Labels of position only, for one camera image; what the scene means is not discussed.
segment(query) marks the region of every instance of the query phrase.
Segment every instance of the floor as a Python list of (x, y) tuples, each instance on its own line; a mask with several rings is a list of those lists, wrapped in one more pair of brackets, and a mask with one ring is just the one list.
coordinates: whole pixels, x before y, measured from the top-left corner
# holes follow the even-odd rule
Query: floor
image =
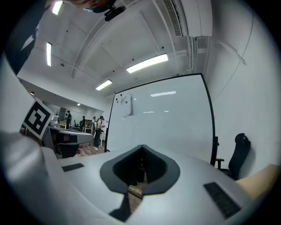
[[(76, 154), (75, 157), (84, 157), (84, 156), (91, 156), (96, 154), (104, 153), (104, 142), (102, 143), (102, 147), (98, 147), (95, 149), (93, 143), (85, 143), (83, 144), (83, 148), (80, 148), (80, 153)], [(141, 203), (141, 196), (142, 196), (142, 189), (144, 186), (147, 185), (146, 177), (144, 178), (143, 183), (138, 183), (137, 186), (129, 186), (129, 204), (131, 213), (133, 213), (136, 208)]]

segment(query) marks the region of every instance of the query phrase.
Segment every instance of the white wall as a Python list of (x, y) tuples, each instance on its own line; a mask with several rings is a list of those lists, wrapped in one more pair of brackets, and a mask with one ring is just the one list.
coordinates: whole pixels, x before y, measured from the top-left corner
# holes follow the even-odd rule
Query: white wall
[(227, 168), (239, 133), (252, 143), (240, 177), (280, 163), (281, 57), (270, 33), (251, 9), (235, 1), (212, 1), (213, 35), (232, 45), (246, 61), (211, 41), (204, 74), (219, 137), (217, 158)]
[(96, 117), (96, 120), (102, 115), (104, 111), (98, 110), (98, 109), (93, 109), (93, 108), (88, 108), (86, 112), (86, 120), (92, 120), (93, 117)]
[(48, 102), (44, 102), (44, 105), (47, 106), (53, 113), (54, 115), (59, 114), (60, 113), (60, 107), (59, 106), (56, 106), (56, 105), (53, 105), (53, 104), (50, 104)]
[(81, 112), (76, 112), (72, 109), (67, 108), (66, 111), (70, 110), (70, 114), (72, 115), (72, 126), (74, 127), (75, 123), (74, 120), (76, 121), (76, 124), (79, 124), (81, 120), (83, 120), (83, 116), (86, 116), (85, 113)]

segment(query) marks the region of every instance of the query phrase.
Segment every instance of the whiteboard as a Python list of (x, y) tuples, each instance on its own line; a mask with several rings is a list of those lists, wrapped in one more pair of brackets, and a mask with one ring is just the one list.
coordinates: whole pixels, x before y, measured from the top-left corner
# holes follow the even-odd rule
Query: whiteboard
[[(107, 149), (146, 144), (158, 152), (169, 150), (210, 162), (213, 109), (203, 79), (202, 74), (172, 77), (115, 94)], [(126, 116), (129, 98), (131, 114)]]

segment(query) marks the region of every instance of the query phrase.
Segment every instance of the person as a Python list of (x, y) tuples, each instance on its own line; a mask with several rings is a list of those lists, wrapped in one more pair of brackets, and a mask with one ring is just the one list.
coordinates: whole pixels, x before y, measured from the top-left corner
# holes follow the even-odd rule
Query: person
[(58, 116), (58, 114), (56, 113), (56, 115), (54, 116), (54, 118), (53, 118), (53, 121), (54, 122), (60, 122), (60, 117)]
[(83, 128), (85, 126), (85, 123), (86, 123), (85, 116), (83, 116), (83, 120), (82, 120), (82, 123), (81, 123), (81, 128)]
[[(5, 46), (5, 55), (11, 68), (17, 75), (28, 59), (35, 46), (39, 31), (39, 21), (55, 0), (37, 0), (28, 12), (20, 18)], [(84, 9), (99, 9), (106, 7), (112, 0), (65, 0), (64, 2)], [(25, 1), (20, 1), (17, 7), (25, 7)]]
[(67, 119), (66, 119), (66, 129), (69, 129), (70, 122), (71, 122), (71, 114), (69, 114), (67, 116)]
[(94, 138), (94, 135), (95, 135), (96, 125), (97, 125), (96, 117), (94, 116), (93, 120), (92, 120), (92, 129), (91, 129), (91, 134), (92, 134), (93, 138)]
[(67, 116), (67, 118), (69, 117), (69, 115), (70, 115), (70, 123), (69, 123), (69, 126), (70, 127), (72, 127), (72, 123), (71, 123), (71, 121), (72, 121), (72, 115), (70, 114), (70, 110), (69, 111), (67, 111), (68, 112), (68, 116)]
[(99, 140), (100, 140), (100, 135), (102, 133), (101, 129), (104, 127), (102, 125), (102, 121), (103, 120), (104, 120), (103, 116), (100, 116), (100, 118), (97, 120), (97, 130), (96, 130), (96, 136), (95, 136), (95, 139), (94, 139), (94, 146), (95, 147), (99, 147), (100, 146)]

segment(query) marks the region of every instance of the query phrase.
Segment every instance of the chair backrest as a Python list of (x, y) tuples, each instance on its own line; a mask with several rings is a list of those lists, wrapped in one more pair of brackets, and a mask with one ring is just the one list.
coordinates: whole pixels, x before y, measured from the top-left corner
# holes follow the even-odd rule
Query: chair backrest
[(235, 138), (236, 146), (233, 156), (228, 164), (229, 170), (233, 174), (234, 179), (238, 179), (239, 171), (250, 151), (251, 142), (244, 133), (238, 134)]

